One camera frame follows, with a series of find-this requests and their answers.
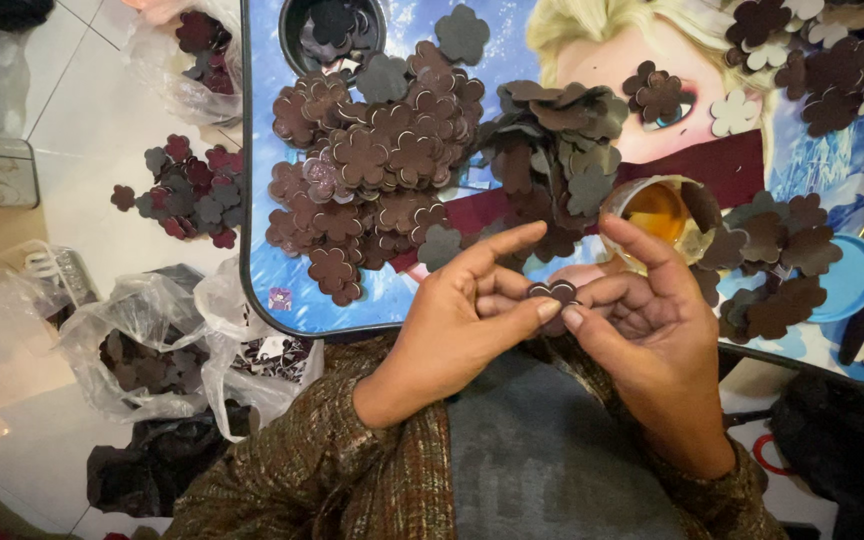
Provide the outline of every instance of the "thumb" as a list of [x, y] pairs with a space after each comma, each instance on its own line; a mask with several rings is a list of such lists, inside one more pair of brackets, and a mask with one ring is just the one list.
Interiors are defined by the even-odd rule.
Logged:
[[562, 304], [552, 298], [522, 300], [505, 313], [476, 323], [474, 332], [488, 336], [488, 347], [494, 350], [486, 350], [486, 353], [498, 356], [531, 337], [561, 310]]
[[637, 345], [622, 337], [612, 323], [587, 307], [569, 305], [561, 316], [582, 349], [613, 376], [640, 355]]

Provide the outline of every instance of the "gray shirt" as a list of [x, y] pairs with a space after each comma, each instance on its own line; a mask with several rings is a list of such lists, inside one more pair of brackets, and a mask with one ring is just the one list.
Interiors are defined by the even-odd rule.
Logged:
[[460, 539], [681, 539], [676, 511], [595, 399], [520, 351], [448, 404]]

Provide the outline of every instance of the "blue lid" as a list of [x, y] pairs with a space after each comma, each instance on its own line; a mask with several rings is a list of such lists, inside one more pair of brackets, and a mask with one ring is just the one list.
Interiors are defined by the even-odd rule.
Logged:
[[832, 243], [842, 248], [842, 260], [830, 264], [828, 273], [819, 276], [819, 285], [828, 291], [828, 298], [812, 311], [810, 323], [841, 321], [864, 307], [864, 240], [836, 232]]

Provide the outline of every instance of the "fingernail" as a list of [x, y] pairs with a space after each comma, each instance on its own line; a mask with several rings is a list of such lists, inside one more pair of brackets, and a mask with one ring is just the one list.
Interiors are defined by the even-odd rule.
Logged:
[[582, 323], [586, 320], [582, 317], [582, 313], [571, 305], [562, 310], [561, 318], [565, 321], [565, 325], [572, 332], [579, 330], [579, 327], [581, 327]]
[[547, 322], [554, 319], [561, 310], [562, 303], [558, 300], [553, 300], [550, 298], [546, 301], [543, 301], [538, 305], [538, 320], [540, 320], [542, 324], [546, 324]]

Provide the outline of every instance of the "orange liquid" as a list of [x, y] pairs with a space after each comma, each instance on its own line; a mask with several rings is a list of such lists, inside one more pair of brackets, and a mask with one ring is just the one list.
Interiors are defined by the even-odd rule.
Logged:
[[661, 183], [653, 183], [636, 193], [622, 210], [622, 219], [669, 245], [675, 245], [688, 218], [689, 211], [679, 194]]

